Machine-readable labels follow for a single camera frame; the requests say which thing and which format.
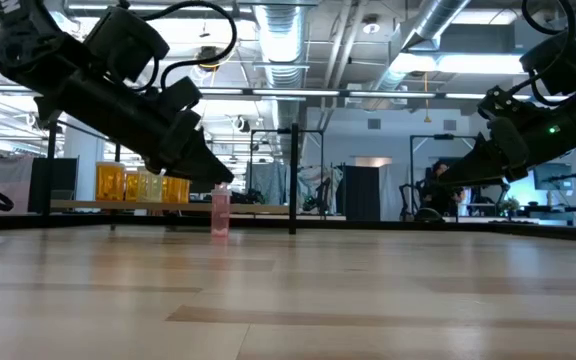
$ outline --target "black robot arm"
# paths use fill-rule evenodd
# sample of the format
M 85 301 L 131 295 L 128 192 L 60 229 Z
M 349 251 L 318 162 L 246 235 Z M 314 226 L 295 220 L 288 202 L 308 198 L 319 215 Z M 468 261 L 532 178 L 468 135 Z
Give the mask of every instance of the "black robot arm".
M 478 108 L 488 121 L 490 139 L 479 134 L 474 149 L 451 166 L 440 182 L 477 185 L 504 177 L 515 181 L 536 165 L 576 149 L 576 18 L 567 0 L 559 2 L 566 10 L 568 28 L 555 31 L 522 56 L 523 68 L 531 75 L 528 80 L 509 91 L 495 87 L 487 92 Z M 551 95 L 572 95 L 560 102 L 548 101 L 539 94 L 537 80 Z M 513 97 L 528 85 L 535 99 L 548 108 Z
M 232 173 L 206 147 L 203 130 L 195 130 L 200 116 L 192 107 L 201 93 L 190 79 L 141 93 L 124 84 L 150 61 L 158 65 L 168 50 L 127 2 L 108 7 L 82 43 L 59 29 L 42 0 L 0 0 L 0 73 L 41 94 L 35 98 L 40 120 L 53 121 L 63 111 L 140 154 L 155 173 L 231 182 Z

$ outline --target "pink bottle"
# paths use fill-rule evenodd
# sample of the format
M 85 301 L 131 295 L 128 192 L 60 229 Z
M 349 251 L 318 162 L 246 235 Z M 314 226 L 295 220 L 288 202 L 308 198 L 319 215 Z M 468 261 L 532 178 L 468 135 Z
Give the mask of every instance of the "pink bottle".
M 230 191 L 225 185 L 212 191 L 212 222 L 210 233 L 213 237 L 228 238 L 230 228 Z

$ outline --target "computer screen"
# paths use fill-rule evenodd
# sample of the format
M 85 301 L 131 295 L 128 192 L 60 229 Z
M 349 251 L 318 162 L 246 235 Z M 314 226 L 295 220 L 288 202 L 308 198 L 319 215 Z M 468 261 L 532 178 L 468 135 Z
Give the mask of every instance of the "computer screen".
M 546 163 L 533 169 L 535 190 L 573 190 L 573 179 L 549 181 L 549 179 L 562 175 L 572 174 L 570 164 Z

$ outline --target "person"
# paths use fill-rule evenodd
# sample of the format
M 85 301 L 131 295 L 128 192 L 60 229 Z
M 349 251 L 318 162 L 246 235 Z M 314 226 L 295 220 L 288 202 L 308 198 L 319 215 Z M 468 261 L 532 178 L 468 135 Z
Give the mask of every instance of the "person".
M 455 216 L 457 204 L 465 198 L 463 188 L 454 188 L 438 183 L 437 179 L 448 170 L 448 165 L 439 160 L 432 166 L 432 177 L 426 180 L 422 189 L 424 207 L 434 209 L 439 214 Z

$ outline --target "air duct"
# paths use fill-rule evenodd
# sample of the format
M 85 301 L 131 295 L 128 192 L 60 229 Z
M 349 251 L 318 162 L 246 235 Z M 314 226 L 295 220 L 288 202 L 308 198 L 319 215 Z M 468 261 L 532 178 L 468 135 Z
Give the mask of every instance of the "air duct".
M 394 91 L 407 73 L 393 66 L 402 50 L 420 47 L 425 50 L 439 50 L 439 39 L 450 23 L 457 17 L 470 0 L 424 0 L 419 6 L 419 14 L 406 23 L 400 24 L 391 39 L 391 66 L 372 85 L 374 91 Z M 364 108 L 374 110 L 381 100 L 367 99 Z
M 264 61 L 277 63 L 299 63 L 304 55 L 304 29 L 306 8 L 292 5 L 254 6 L 253 12 L 259 23 L 259 44 Z M 266 79 L 270 88 L 301 88 L 304 69 L 286 66 L 266 67 Z M 277 100 L 273 103 L 273 121 L 276 129 L 290 128 L 301 120 L 298 101 Z M 299 137 L 300 145 L 303 136 Z M 290 140 L 279 139 L 279 148 L 285 159 L 290 157 Z

